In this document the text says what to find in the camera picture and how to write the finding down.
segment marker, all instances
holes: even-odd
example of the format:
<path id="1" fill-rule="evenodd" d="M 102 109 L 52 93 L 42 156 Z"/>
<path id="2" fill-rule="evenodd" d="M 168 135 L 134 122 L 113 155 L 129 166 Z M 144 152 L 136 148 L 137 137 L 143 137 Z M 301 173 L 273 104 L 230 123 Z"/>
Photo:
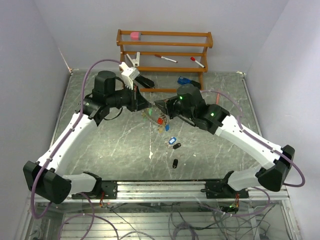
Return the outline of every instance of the marker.
<path id="1" fill-rule="evenodd" d="M 205 66 L 202 65 L 200 62 L 198 62 L 193 56 L 190 57 L 190 59 L 191 59 L 192 61 L 196 62 L 200 67 L 205 68 Z"/>
<path id="2" fill-rule="evenodd" d="M 174 63 L 178 63 L 178 61 L 176 60 L 173 60 L 173 59 L 170 59 L 170 58 L 167 58 L 167 57 L 164 57 L 164 56 L 161 56 L 161 55 L 158 55 L 158 54 L 155 54 L 156 57 L 158 58 L 161 58 L 161 59 L 165 59 L 165 60 L 168 60 L 168 61 L 171 61 L 171 62 L 174 62 Z"/>

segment gray wall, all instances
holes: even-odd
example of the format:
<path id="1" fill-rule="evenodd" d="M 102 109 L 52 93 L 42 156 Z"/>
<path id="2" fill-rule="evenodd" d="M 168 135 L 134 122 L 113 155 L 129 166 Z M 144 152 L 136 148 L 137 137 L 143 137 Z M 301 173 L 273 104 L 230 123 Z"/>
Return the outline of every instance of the gray wall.
<path id="1" fill-rule="evenodd" d="M 87 69 L 99 59 L 119 59 L 116 35 L 117 30 L 122 29 L 212 32 L 214 46 L 208 52 L 209 70 L 244 72 L 257 56 L 288 0 L 35 2 L 70 68 Z M 155 57 L 146 61 L 152 61 L 151 65 L 169 64 Z M 115 64 L 100 64 L 97 68 L 105 66 L 117 69 Z"/>
<path id="2" fill-rule="evenodd" d="M 304 239 L 319 239 L 320 1 L 290 0 L 247 73 L 254 109 L 269 140 L 292 145 L 306 177 L 288 188 Z M 300 183 L 292 168 L 287 182 Z"/>
<path id="3" fill-rule="evenodd" d="M 23 166 L 49 147 L 69 72 L 32 0 L 0 6 L 0 239 L 11 240 L 28 194 Z"/>

